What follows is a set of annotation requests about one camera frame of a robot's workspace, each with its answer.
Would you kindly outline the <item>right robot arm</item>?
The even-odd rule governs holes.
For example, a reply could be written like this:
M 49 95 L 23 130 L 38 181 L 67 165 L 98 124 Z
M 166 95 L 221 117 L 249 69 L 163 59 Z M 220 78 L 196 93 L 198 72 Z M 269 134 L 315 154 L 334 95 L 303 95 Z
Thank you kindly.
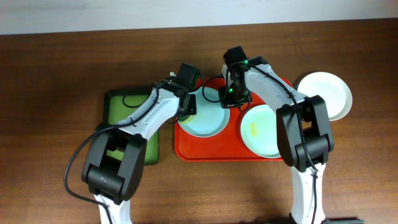
M 223 60 L 222 108 L 240 109 L 254 93 L 276 115 L 277 148 L 292 174 L 294 202 L 291 223 L 327 223 L 322 207 L 322 182 L 334 148 L 325 100 L 299 92 L 260 57 L 249 58 L 242 47 L 228 49 Z

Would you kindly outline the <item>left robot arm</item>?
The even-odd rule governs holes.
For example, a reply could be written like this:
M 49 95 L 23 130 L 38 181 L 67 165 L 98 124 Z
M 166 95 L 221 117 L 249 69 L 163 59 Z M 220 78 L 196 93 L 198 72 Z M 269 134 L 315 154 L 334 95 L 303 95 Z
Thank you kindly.
M 84 141 L 90 146 L 81 179 L 94 195 L 102 223 L 130 223 L 130 199 L 144 170 L 147 143 L 168 119 L 196 113 L 193 94 L 199 69 L 183 63 L 156 82 L 147 99 L 116 124 L 100 124 Z

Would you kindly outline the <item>light blue top plate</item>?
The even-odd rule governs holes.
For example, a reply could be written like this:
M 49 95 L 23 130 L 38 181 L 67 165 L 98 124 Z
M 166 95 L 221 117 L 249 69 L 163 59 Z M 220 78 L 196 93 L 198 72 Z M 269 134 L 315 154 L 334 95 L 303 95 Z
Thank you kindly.
M 186 133 L 192 136 L 208 138 L 224 130 L 229 122 L 230 110 L 222 108 L 220 103 L 207 101 L 203 97 L 202 90 L 204 90 L 205 96 L 209 100 L 219 100 L 217 90 L 209 87 L 200 87 L 194 92 L 197 113 L 190 115 L 186 120 L 180 118 L 178 124 Z

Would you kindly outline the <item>green yellow sponge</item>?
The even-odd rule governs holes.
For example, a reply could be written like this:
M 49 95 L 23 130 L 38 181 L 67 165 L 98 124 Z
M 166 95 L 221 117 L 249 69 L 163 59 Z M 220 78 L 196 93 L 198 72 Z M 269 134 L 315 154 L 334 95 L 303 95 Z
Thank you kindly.
M 192 115 L 184 115 L 179 117 L 178 121 L 179 123 L 186 123 L 189 122 L 192 119 Z

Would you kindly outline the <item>pale green plate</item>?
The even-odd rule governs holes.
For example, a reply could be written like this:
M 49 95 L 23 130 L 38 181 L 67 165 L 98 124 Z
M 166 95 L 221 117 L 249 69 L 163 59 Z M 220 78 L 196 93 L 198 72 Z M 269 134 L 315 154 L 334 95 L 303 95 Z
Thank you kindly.
M 255 155 L 268 159 L 280 158 L 276 115 L 268 105 L 255 106 L 243 116 L 240 134 L 245 146 Z

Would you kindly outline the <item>white plate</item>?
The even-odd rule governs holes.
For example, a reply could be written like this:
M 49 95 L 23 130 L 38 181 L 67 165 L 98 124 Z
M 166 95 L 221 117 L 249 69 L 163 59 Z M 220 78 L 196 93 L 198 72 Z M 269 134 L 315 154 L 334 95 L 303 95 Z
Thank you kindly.
M 353 105 L 349 86 L 338 76 L 328 72 L 312 72 L 301 76 L 294 87 L 308 97 L 319 95 L 325 103 L 330 121 L 345 117 Z

